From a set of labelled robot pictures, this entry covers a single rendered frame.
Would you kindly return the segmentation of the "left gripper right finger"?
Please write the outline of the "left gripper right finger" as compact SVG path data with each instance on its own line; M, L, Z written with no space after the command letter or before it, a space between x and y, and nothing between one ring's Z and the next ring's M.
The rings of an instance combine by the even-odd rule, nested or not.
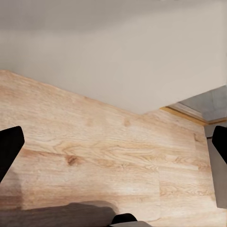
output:
M227 128L222 126L216 126L212 143L227 164Z

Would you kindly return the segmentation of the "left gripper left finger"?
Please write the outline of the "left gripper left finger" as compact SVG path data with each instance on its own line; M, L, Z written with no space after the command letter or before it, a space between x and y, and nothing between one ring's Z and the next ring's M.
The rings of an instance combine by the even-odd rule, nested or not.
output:
M0 131L0 182L25 143L20 126Z

